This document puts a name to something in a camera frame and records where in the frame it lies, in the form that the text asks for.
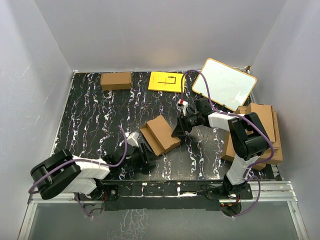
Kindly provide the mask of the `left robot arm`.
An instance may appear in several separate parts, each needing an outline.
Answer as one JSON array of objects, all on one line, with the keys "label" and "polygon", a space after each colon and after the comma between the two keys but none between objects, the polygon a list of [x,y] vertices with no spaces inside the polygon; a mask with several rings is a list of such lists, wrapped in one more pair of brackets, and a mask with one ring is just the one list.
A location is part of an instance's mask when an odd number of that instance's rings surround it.
[{"label": "left robot arm", "polygon": [[63,149],[31,169],[33,185],[28,192],[39,193],[44,200],[61,193],[79,193],[97,200],[104,189],[98,184],[99,180],[125,168],[147,174],[156,159],[155,153],[144,142],[124,145],[100,159],[81,158]]}]

